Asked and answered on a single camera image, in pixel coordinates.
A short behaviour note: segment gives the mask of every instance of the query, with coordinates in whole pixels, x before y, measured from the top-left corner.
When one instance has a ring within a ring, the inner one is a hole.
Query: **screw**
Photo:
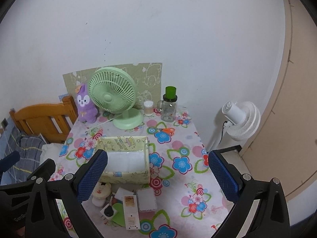
[[[279,183],[280,183],[279,179],[277,179],[277,178],[273,178],[273,182],[274,182],[275,184],[279,184]]]
[[[65,179],[66,179],[67,181],[71,180],[72,178],[73,178],[73,175],[72,175],[72,174],[67,174],[67,175],[65,175]]]
[[[243,175],[243,179],[247,180],[247,181],[250,181],[251,180],[251,175],[249,174],[244,174]]]
[[[37,183],[37,184],[40,184],[42,181],[43,181],[43,178],[40,177],[40,178],[37,178],[36,183]]]

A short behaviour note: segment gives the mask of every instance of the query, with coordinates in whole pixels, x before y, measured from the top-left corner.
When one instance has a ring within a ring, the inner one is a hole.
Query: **plaid blanket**
[[[45,142],[40,137],[26,135],[17,127],[13,127],[5,155],[16,150],[21,158],[8,170],[12,183],[26,181],[26,178],[40,165],[40,155],[44,144]]]

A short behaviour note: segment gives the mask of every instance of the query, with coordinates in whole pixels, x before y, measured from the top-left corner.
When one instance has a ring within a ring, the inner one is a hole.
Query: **black cord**
[[[223,124],[222,124],[222,131],[221,131],[221,139],[218,143],[218,145],[220,144],[220,142],[222,141],[222,137],[223,137],[223,130],[224,130],[224,124],[227,123],[228,121],[224,121]]]

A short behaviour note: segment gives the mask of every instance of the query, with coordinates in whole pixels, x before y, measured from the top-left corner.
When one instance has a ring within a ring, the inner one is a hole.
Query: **jar handle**
[[[162,111],[162,103],[163,103],[162,100],[159,100],[159,101],[158,101],[158,110],[159,110],[159,111]]]

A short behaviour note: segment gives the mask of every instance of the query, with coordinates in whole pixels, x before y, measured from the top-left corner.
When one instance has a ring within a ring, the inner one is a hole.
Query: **white pillow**
[[[40,165],[48,158],[53,159],[56,163],[62,148],[63,144],[59,143],[44,144],[42,146],[42,154],[40,156]]]

